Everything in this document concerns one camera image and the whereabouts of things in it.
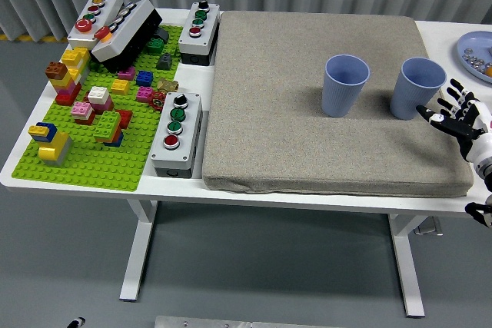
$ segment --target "control box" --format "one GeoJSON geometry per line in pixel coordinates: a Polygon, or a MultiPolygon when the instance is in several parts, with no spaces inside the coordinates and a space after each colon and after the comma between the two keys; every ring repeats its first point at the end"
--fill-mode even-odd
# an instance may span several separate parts
{"type": "Polygon", "coordinates": [[[109,25],[123,6],[123,0],[88,0],[68,34],[71,48],[92,50],[99,40],[94,36],[102,26],[109,25]]]}
{"type": "Polygon", "coordinates": [[[96,37],[101,41],[92,55],[110,72],[128,68],[138,57],[162,21],[149,0],[126,5],[106,32],[96,37]]]}
{"type": "Polygon", "coordinates": [[[217,44],[221,13],[218,4],[195,2],[179,38],[181,62],[186,65],[210,65],[217,44]]]}
{"type": "Polygon", "coordinates": [[[191,178],[202,116],[199,94],[166,94],[149,154],[159,177],[191,178]]]}

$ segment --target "gray floor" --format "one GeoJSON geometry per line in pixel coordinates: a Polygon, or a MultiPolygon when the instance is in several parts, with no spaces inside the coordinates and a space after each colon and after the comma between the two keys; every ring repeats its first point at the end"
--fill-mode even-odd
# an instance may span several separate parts
{"type": "MultiPolygon", "coordinates": [[[[65,46],[0,41],[3,165],[65,46]]],[[[152,328],[157,315],[339,327],[486,327],[492,232],[411,237],[423,319],[405,316],[386,217],[162,204],[137,303],[118,300],[136,227],[123,200],[0,187],[0,327],[152,328]]]]}

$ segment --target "metal plate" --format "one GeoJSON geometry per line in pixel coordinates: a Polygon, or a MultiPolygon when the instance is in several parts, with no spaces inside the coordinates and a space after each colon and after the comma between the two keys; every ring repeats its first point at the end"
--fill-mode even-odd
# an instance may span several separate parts
{"type": "Polygon", "coordinates": [[[467,34],[460,37],[457,43],[457,53],[461,64],[469,71],[473,76],[478,77],[480,80],[489,82],[492,84],[492,78],[480,73],[474,69],[471,65],[463,59],[463,54],[465,49],[473,49],[471,55],[477,57],[478,59],[483,59],[485,64],[492,62],[492,55],[489,49],[492,48],[492,32],[487,31],[474,31],[468,32],[467,34]]]}
{"type": "Polygon", "coordinates": [[[158,316],[155,328],[333,328],[321,326],[299,326],[297,324],[277,324],[261,322],[239,322],[235,320],[214,320],[185,318],[178,316],[158,316]]]}

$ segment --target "green button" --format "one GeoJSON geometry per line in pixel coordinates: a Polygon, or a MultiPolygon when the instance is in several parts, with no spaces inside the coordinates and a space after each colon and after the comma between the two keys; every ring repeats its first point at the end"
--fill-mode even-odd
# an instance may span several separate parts
{"type": "Polygon", "coordinates": [[[193,26],[203,26],[203,19],[201,18],[195,18],[192,22],[193,26]]]}
{"type": "Polygon", "coordinates": [[[173,110],[171,110],[170,115],[173,121],[178,122],[182,122],[186,118],[185,110],[181,108],[174,108],[173,110]]]}
{"type": "Polygon", "coordinates": [[[178,121],[172,121],[168,124],[168,133],[170,134],[180,134],[183,131],[181,123],[178,121]]]}
{"type": "Polygon", "coordinates": [[[196,12],[194,13],[194,16],[195,16],[196,18],[199,18],[199,19],[203,19],[203,20],[205,20],[205,19],[207,19],[207,12],[206,12],[206,11],[196,11],[196,12]]]}

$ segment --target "table leg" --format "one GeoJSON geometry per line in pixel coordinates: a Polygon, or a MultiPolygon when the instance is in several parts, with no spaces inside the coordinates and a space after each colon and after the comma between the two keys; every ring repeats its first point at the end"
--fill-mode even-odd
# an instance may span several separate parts
{"type": "Polygon", "coordinates": [[[140,290],[140,279],[145,267],[145,258],[154,226],[157,201],[128,199],[131,209],[138,217],[137,230],[131,246],[130,257],[126,267],[120,300],[134,302],[140,290]]]}
{"type": "Polygon", "coordinates": [[[390,214],[388,216],[405,310],[407,316],[413,318],[424,317],[425,314],[408,234],[414,228],[418,227],[426,218],[426,216],[403,214],[390,214]]]}

